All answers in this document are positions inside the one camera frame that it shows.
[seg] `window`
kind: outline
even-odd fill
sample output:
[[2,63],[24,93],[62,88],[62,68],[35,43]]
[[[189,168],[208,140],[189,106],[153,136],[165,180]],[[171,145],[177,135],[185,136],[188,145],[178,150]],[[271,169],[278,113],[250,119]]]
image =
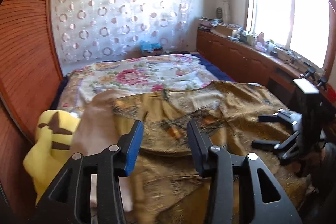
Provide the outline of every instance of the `window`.
[[322,69],[329,42],[328,0],[249,0],[247,30]]

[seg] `yellow plush toy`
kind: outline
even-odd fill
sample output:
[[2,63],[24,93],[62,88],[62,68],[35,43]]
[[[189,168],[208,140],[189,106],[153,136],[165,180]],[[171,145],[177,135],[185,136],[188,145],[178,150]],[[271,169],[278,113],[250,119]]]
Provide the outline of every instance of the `yellow plush toy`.
[[36,144],[26,155],[23,165],[33,177],[36,203],[70,157],[73,133],[80,119],[61,110],[41,114],[36,127]]

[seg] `navy blue bed sheet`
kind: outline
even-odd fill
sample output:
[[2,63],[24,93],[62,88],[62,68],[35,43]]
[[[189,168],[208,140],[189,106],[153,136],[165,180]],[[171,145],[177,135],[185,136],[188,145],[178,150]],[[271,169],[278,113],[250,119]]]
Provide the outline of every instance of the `navy blue bed sheet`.
[[220,81],[233,81],[231,77],[229,77],[226,73],[222,72],[219,68],[217,68],[214,64],[210,63],[200,54],[193,54],[194,56],[198,57],[201,61],[201,65],[204,65],[205,68],[211,72],[214,76],[218,78]]

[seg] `floral bedspread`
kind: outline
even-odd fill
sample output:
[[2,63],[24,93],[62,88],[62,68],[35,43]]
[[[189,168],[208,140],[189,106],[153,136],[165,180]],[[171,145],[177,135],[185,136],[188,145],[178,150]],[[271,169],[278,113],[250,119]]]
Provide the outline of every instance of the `floral bedspread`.
[[94,63],[71,73],[64,89],[59,110],[80,116],[92,98],[103,91],[126,91],[122,96],[149,93],[163,89],[190,90],[218,80],[190,54],[149,56],[117,62]]

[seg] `metal bolt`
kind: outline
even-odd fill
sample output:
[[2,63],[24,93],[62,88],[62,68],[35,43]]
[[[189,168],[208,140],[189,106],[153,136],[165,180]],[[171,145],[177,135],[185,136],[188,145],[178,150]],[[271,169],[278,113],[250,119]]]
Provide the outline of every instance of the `metal bolt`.
[[72,158],[74,160],[79,160],[81,157],[82,157],[82,155],[80,153],[75,153],[75,154],[72,155]]
[[218,145],[213,145],[210,147],[212,152],[218,152],[219,150],[221,150],[221,148]]
[[247,156],[249,157],[250,160],[258,159],[258,155],[256,153],[249,153]]
[[115,151],[118,151],[119,150],[119,146],[118,145],[111,145],[109,147],[109,150],[112,151],[112,152],[115,152]]

